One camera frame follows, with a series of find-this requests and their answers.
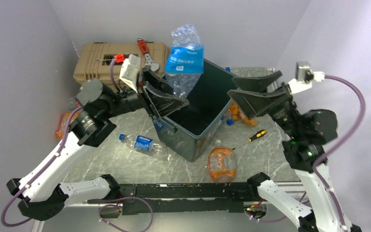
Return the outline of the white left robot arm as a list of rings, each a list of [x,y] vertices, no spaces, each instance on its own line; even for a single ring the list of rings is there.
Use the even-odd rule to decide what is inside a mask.
[[[83,154],[98,147],[116,128],[111,118],[145,109],[150,116],[164,117],[189,105],[174,96],[167,81],[147,68],[134,73],[132,88],[114,92],[99,79],[85,81],[76,96],[79,107],[70,116],[64,136],[49,155],[28,175],[13,178],[7,188],[27,219],[45,221],[64,207],[85,200],[113,203],[120,186],[113,176],[65,183],[64,177]]]

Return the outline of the Pepsi bottle blue cap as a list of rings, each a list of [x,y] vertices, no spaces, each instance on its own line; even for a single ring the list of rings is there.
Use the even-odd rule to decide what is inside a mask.
[[[231,113],[230,110],[227,110],[227,111],[223,114],[221,120],[222,120],[224,123],[226,123],[228,126],[231,126],[231,125],[234,124],[234,121],[233,121],[233,119],[232,119],[232,113]]]

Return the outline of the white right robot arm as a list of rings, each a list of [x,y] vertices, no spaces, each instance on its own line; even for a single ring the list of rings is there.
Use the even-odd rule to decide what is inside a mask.
[[[293,101],[294,94],[324,81],[327,75],[299,68],[294,79],[282,83],[274,92],[266,92],[267,86],[281,76],[280,71],[263,77],[235,76],[232,81],[236,89],[228,91],[228,95],[248,117],[269,115],[289,136],[282,142],[284,156],[300,178],[311,206],[297,201],[265,173],[248,178],[248,197],[274,205],[300,232],[361,231],[341,208],[329,175],[329,152],[323,149],[338,136],[336,114],[325,109],[301,114]]]

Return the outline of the clear bottle light blue label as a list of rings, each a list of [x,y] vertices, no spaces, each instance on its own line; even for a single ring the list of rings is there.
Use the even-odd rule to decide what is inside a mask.
[[[203,74],[204,45],[192,24],[174,29],[171,38],[172,47],[165,65],[165,78],[174,96],[186,98]]]

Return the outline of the small orange juice bottle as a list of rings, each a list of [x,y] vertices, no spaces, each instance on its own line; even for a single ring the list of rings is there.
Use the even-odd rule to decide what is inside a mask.
[[[242,119],[243,122],[245,122],[247,125],[249,125],[250,127],[255,127],[258,122],[255,118],[253,119],[248,119],[245,114],[243,112],[239,112],[239,115],[240,115],[240,118]]]

